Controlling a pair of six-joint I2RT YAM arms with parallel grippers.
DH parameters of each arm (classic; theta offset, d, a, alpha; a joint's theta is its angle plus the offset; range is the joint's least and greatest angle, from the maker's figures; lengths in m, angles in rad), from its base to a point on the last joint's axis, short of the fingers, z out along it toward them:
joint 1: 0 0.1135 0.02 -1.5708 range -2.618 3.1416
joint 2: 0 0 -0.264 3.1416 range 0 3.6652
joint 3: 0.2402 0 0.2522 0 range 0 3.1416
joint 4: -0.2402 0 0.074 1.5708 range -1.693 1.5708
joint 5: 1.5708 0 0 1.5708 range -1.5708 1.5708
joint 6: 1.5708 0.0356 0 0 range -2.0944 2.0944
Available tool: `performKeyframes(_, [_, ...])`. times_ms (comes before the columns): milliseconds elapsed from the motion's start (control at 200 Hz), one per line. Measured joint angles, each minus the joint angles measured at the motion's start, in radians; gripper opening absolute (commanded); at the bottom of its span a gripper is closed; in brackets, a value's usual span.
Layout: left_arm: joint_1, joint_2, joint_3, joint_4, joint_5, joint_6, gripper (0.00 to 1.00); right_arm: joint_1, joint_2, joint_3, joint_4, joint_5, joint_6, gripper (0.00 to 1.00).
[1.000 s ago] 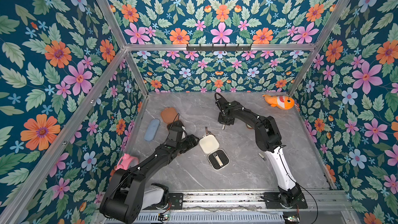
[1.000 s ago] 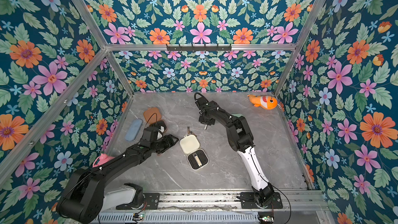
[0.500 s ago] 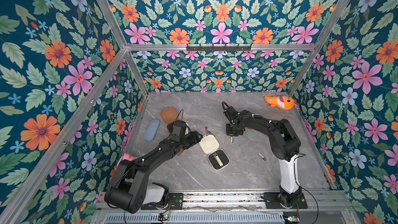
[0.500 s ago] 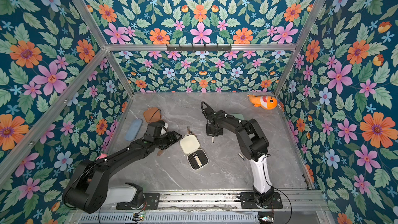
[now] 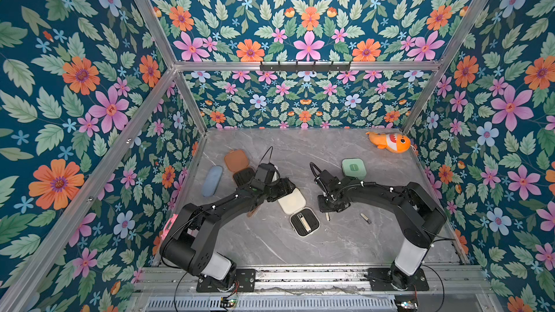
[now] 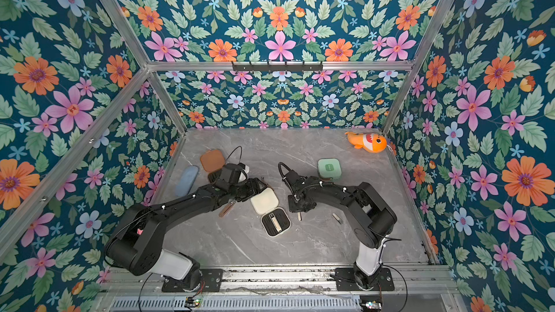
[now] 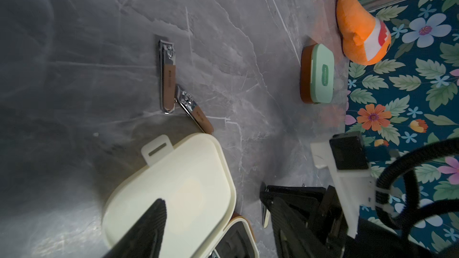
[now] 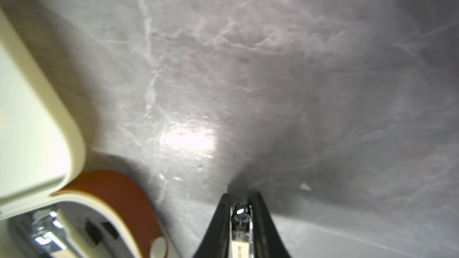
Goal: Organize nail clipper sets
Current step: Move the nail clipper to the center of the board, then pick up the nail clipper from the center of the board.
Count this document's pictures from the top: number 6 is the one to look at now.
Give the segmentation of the green nail clipper case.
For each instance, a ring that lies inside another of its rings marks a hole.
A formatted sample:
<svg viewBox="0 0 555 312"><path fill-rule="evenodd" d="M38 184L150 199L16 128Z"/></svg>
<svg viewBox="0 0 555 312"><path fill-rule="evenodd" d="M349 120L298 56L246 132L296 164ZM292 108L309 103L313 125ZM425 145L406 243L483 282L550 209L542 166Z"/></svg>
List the green nail clipper case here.
<svg viewBox="0 0 555 312"><path fill-rule="evenodd" d="M319 177L326 180L338 180L342 176L340 161L336 158L322 158L317 162Z"/></svg>

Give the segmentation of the small silver nail clipper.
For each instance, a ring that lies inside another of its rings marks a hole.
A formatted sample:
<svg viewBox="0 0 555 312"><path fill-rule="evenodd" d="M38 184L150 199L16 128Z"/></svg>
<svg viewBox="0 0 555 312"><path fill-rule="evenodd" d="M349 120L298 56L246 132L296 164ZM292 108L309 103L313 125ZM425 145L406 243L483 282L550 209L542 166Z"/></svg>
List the small silver nail clipper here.
<svg viewBox="0 0 555 312"><path fill-rule="evenodd" d="M332 216L334 217L334 219L335 219L339 224L342 224L342 223L343 223L342 219L341 219L338 215L336 215L335 213L332 213Z"/></svg>

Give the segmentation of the cream nail clipper case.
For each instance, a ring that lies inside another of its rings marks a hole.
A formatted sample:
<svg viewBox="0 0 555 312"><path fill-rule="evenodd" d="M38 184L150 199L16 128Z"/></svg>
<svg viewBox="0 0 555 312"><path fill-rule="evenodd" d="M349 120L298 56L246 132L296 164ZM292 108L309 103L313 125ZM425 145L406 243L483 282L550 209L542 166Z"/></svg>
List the cream nail clipper case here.
<svg viewBox="0 0 555 312"><path fill-rule="evenodd" d="M250 199L251 205L254 211L260 216L260 222L270 238L274 238L291 227L291 220L286 214L286 211L280 207L279 199L275 195L275 192L267 187L262 192L256 194ZM269 219L271 214L275 214L279 223L281 225L282 231L278 233L272 222Z"/></svg>

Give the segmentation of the cream large nail clipper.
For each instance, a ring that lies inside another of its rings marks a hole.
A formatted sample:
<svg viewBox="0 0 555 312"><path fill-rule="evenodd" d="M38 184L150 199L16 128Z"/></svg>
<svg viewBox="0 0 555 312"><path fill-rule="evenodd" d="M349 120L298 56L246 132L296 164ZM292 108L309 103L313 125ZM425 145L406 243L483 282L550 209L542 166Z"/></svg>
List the cream large nail clipper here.
<svg viewBox="0 0 555 312"><path fill-rule="evenodd" d="M281 225L279 223L279 220L277 219L277 217L275 216L275 214L271 214L269 216L270 221L272 222L275 230L280 233L282 231Z"/></svg>

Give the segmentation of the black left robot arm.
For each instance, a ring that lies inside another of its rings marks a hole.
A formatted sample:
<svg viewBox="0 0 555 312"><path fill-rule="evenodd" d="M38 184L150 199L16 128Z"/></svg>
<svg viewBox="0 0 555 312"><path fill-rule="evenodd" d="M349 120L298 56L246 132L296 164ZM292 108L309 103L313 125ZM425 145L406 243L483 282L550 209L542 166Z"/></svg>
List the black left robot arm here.
<svg viewBox="0 0 555 312"><path fill-rule="evenodd" d="M197 216L229 202L245 202L268 188L264 180L250 177L243 163L227 163L211 182L186 196L150 206L138 203L126 210L105 245L105 256L134 276L148 273L187 280L199 271L198 264L167 249L167 234Z"/></svg>

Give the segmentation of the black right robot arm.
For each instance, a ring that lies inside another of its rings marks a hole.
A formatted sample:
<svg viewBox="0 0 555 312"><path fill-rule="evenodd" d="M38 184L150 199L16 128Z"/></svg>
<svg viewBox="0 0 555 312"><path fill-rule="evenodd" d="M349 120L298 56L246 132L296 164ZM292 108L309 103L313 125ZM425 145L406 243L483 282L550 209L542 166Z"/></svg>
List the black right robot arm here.
<svg viewBox="0 0 555 312"><path fill-rule="evenodd" d="M341 186L315 176L300 176L289 171L282 177L288 187L289 210L309 212L319 204L344 213L348 225L359 241L354 262L354 282L362 290L372 289L382 268L383 252L397 222L397 215L377 190L367 182L358 186Z"/></svg>

